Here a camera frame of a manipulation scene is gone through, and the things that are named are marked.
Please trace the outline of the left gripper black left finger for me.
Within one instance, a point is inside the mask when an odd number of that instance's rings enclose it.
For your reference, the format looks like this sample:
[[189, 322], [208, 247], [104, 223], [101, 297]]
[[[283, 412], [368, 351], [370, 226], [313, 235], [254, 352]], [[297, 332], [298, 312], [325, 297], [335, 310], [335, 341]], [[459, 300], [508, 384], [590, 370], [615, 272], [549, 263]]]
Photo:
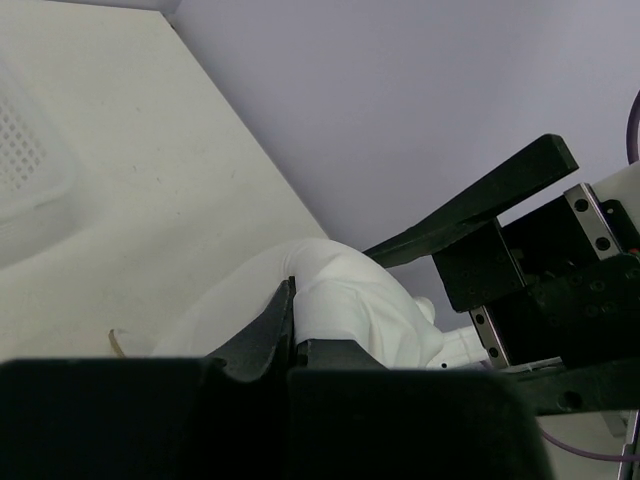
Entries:
[[4, 363], [2, 477], [283, 478], [295, 292], [202, 357]]

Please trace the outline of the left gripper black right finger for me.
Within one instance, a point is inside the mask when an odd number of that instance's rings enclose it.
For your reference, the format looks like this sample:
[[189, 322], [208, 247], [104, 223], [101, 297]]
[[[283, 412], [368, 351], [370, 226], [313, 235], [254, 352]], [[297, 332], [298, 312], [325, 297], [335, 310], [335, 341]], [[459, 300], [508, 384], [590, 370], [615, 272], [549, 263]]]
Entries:
[[506, 378], [386, 369], [354, 341], [306, 341], [287, 378], [290, 479], [550, 479]]

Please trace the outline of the white bra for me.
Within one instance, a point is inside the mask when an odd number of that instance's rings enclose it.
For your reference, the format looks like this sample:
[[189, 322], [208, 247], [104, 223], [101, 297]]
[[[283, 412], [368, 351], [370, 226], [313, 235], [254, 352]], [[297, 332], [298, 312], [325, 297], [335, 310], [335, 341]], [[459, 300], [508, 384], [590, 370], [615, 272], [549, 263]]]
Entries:
[[412, 296], [363, 253], [328, 239], [268, 249], [213, 286], [170, 328], [152, 355], [204, 356], [251, 323], [293, 278], [295, 341], [352, 340], [392, 368], [456, 368], [487, 360], [471, 327], [441, 332], [435, 307]]

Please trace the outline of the mesh laundry bag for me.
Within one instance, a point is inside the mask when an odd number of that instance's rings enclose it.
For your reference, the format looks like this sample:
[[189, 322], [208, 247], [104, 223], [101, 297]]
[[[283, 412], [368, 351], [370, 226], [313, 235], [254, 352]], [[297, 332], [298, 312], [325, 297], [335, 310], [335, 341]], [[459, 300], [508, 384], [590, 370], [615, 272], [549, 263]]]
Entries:
[[110, 348], [117, 358], [127, 357], [121, 345], [121, 340], [124, 334], [126, 334], [126, 331], [121, 328], [110, 329], [108, 332], [108, 341]]

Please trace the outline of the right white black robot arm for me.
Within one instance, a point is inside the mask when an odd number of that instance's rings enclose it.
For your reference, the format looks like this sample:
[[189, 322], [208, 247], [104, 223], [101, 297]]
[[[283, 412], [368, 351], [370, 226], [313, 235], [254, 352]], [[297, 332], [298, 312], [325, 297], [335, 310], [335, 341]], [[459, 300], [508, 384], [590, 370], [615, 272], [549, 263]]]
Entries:
[[638, 164], [499, 222], [577, 167], [561, 137], [543, 135], [368, 250], [386, 268], [431, 258], [451, 307], [470, 316], [434, 368], [487, 362], [541, 415], [639, 406]]

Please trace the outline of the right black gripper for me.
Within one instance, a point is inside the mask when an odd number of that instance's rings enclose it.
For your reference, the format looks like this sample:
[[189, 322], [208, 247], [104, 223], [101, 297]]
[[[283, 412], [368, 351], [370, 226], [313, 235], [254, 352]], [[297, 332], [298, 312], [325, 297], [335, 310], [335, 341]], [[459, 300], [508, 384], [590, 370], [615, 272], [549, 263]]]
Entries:
[[493, 220], [577, 169], [564, 139], [544, 134], [364, 252], [384, 268], [434, 255], [494, 367], [580, 367], [508, 374], [539, 416], [639, 409], [639, 229], [628, 208], [580, 184], [506, 226]]

